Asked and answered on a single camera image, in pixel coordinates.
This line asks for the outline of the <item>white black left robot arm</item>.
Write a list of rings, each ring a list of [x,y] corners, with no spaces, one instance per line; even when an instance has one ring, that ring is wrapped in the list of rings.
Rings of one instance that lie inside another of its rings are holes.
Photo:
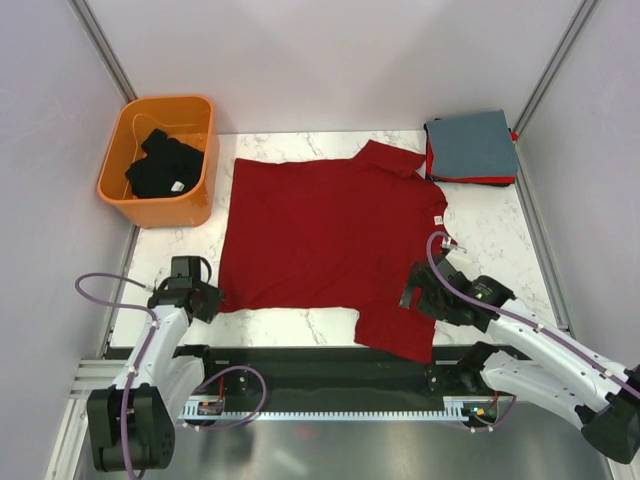
[[[210,284],[212,268],[200,256],[175,256],[170,274],[141,306],[147,319],[125,366],[87,400],[94,467],[131,479],[166,468],[175,449],[175,424],[195,390],[208,393],[219,369],[201,355],[177,355],[191,326],[211,323],[224,293]]]

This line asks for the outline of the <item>orange plastic laundry basket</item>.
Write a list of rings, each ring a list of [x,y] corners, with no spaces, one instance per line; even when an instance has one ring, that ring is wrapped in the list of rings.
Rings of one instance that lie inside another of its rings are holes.
[[[198,182],[177,197],[139,199],[125,172],[142,158],[142,142],[153,130],[204,154]],[[136,99],[120,111],[97,182],[97,193],[132,224],[149,229],[197,227],[211,216],[220,141],[213,103],[201,95],[152,96]]]

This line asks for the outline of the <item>dark red t shirt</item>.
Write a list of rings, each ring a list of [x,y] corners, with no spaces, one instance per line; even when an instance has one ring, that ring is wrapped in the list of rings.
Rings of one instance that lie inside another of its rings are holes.
[[[219,265],[222,311],[349,308],[358,344],[421,363],[435,322],[400,306],[448,202],[419,153],[367,142],[350,159],[237,159]]]

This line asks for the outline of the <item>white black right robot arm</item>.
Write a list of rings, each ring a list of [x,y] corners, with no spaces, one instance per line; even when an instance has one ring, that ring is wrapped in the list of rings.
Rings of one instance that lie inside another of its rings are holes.
[[[469,280],[445,257],[412,265],[400,306],[501,341],[478,341],[457,362],[455,386],[533,403],[576,427],[612,461],[639,451],[639,371],[609,360],[539,321],[512,290],[481,275]]]

